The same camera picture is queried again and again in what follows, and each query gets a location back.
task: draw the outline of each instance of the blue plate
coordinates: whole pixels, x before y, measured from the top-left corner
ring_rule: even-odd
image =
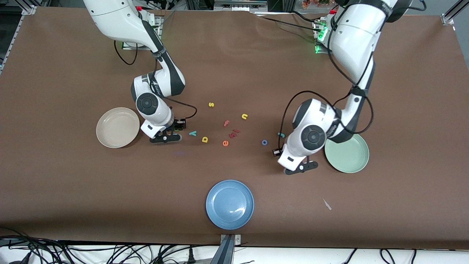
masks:
[[[234,230],[245,225],[254,211],[254,197],[249,188],[237,180],[217,183],[208,193],[205,209],[219,228]]]

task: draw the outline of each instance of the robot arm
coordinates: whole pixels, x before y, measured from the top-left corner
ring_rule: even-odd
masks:
[[[140,115],[145,118],[141,129],[154,139],[174,122],[171,109],[161,98],[181,94],[184,76],[148,23],[151,17],[148,12],[137,11],[131,0],[84,0],[84,3],[101,33],[116,41],[147,46],[161,64],[161,70],[136,77],[130,89]]]
[[[386,4],[379,8],[362,3],[376,1],[350,0],[348,6],[339,8],[336,14],[325,18],[325,30],[318,41],[333,52],[357,86],[351,88],[344,109],[332,108],[315,99],[309,99],[300,105],[293,120],[294,131],[286,138],[278,160],[286,169],[298,170],[305,157],[322,149],[326,139],[341,143],[353,136],[344,130],[342,124],[349,131],[356,129],[374,75],[372,54],[382,25],[397,1],[377,1]]]

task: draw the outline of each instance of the beige plate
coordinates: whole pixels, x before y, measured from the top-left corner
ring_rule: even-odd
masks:
[[[137,114],[125,107],[107,111],[96,125],[99,142],[108,148],[121,148],[134,140],[140,128]]]

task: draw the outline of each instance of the brown tabletop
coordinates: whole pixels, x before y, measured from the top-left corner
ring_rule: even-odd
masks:
[[[152,145],[140,132],[110,149],[96,123],[109,109],[136,109],[130,83],[153,69],[152,56],[139,51],[135,65],[122,63],[85,9],[25,17],[0,76],[0,225],[61,240],[217,243],[228,232],[211,223],[205,199],[236,179],[255,210],[230,233],[249,245],[469,248],[469,74],[439,17],[384,27],[370,90],[375,121],[362,135],[371,156],[356,174],[336,171],[320,152],[317,169],[286,176],[271,153],[291,96],[311,89],[334,101],[350,88],[327,55],[314,54],[310,31],[247,12],[181,11],[163,32],[187,82],[175,99],[199,112],[181,142]],[[292,104],[285,134],[307,98]],[[176,116],[192,112],[169,105]],[[232,129],[241,131],[234,139]]]

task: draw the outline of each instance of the green plate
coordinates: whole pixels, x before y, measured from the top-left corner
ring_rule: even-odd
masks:
[[[343,143],[335,143],[326,140],[325,156],[332,167],[345,173],[355,173],[361,171],[370,158],[370,151],[365,140],[360,135],[353,137]]]

